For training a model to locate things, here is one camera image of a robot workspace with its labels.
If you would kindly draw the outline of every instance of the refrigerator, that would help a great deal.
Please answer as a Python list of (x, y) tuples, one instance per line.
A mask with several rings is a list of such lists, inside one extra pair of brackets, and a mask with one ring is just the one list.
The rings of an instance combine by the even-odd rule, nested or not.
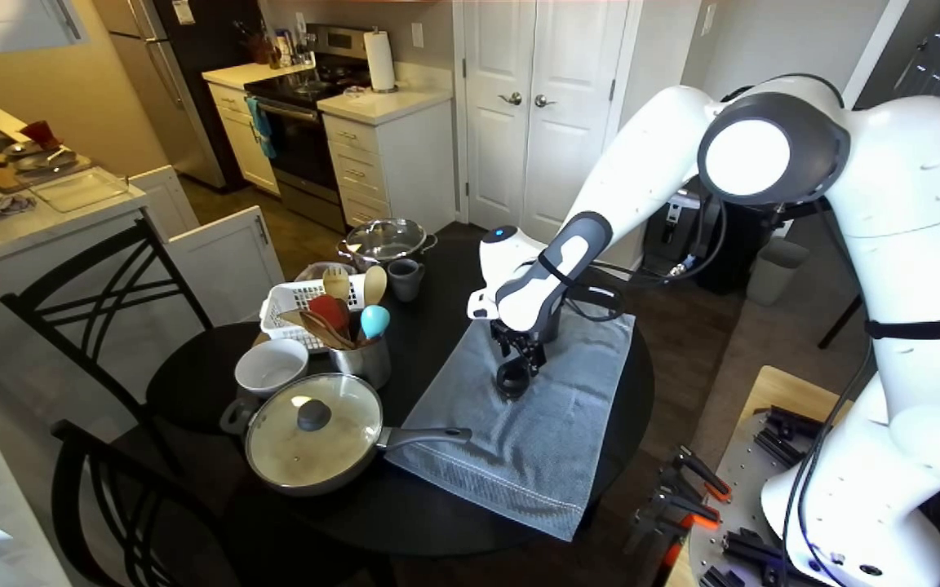
[(201, 73), (251, 61), (257, 0), (90, 0), (168, 167), (235, 190), (242, 174)]

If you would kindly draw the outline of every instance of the white robot body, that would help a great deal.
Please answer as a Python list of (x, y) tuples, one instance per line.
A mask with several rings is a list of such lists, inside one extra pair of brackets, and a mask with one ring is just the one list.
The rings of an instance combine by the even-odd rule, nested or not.
[(609, 139), (568, 219), (596, 211), (609, 220), (609, 242), (621, 242), (694, 176), (698, 138), (714, 113), (714, 97), (688, 86), (663, 89)]
[[(880, 384), (870, 380), (861, 399), (880, 399)], [(831, 428), (807, 492), (791, 502), (797, 477), (800, 466), (767, 480), (759, 492), (791, 556), (808, 561), (797, 570), (822, 585), (940, 585), (940, 535), (917, 507), (940, 490), (940, 477), (900, 452), (880, 419), (851, 415)]]
[[(851, 159), (824, 191), (861, 280), (868, 320), (940, 320), (940, 100), (851, 113)], [(940, 473), (940, 338), (874, 338), (890, 439)]]
[(487, 320), (539, 334), (574, 277), (553, 274), (565, 245), (581, 238), (585, 257), (568, 265), (588, 265), (693, 174), (742, 204), (824, 195), (861, 280), (879, 374), (824, 434), (811, 473), (793, 466), (759, 494), (793, 568), (824, 585), (940, 585), (940, 535), (917, 513), (940, 492), (940, 97), (846, 110), (808, 74), (729, 103), (659, 91), (596, 159), (539, 260), (487, 288)]

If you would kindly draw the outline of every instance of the bottle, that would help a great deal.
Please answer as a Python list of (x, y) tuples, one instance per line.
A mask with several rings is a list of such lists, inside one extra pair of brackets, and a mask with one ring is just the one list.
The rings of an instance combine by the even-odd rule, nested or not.
[(290, 68), (294, 64), (294, 49), (290, 49), (285, 30), (273, 32), (273, 51), (278, 51), (278, 68)]

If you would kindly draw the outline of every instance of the plate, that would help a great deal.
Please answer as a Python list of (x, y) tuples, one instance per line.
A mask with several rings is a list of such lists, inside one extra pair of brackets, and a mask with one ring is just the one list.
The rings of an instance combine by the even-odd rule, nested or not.
[(235, 380), (243, 390), (268, 395), (294, 380), (306, 368), (306, 347), (300, 338), (268, 338), (251, 347), (237, 364)]

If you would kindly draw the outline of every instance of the kitchen appliance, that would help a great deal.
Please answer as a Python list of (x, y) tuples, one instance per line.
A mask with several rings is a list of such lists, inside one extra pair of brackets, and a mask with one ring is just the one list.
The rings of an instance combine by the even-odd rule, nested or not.
[(211, 190), (242, 187), (201, 73), (251, 61), (254, 0), (95, 0), (115, 51), (175, 174)]
[(279, 202), (333, 232), (344, 232), (319, 97), (369, 89), (366, 30), (309, 22), (316, 68), (243, 86), (261, 109)]

